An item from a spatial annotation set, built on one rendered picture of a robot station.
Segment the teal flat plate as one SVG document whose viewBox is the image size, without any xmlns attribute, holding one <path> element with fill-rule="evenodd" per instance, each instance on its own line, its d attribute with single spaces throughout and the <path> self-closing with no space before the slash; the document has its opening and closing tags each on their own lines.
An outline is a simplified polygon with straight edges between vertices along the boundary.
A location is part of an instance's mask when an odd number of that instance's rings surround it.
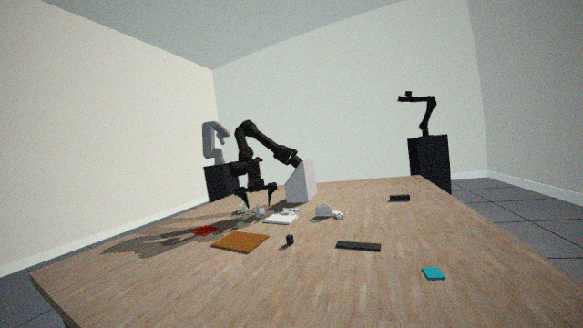
<svg viewBox="0 0 583 328">
<path fill-rule="evenodd" d="M 434 267 L 428 267 L 428 268 L 422 268 L 422 270 L 424 271 L 424 274 L 426 276 L 426 278 L 428 278 L 428 280 L 432 280 L 432 279 L 445 279 L 446 277 L 444 276 L 444 274 L 442 273 L 442 271 L 440 271 L 440 269 L 434 268 Z"/>
</svg>

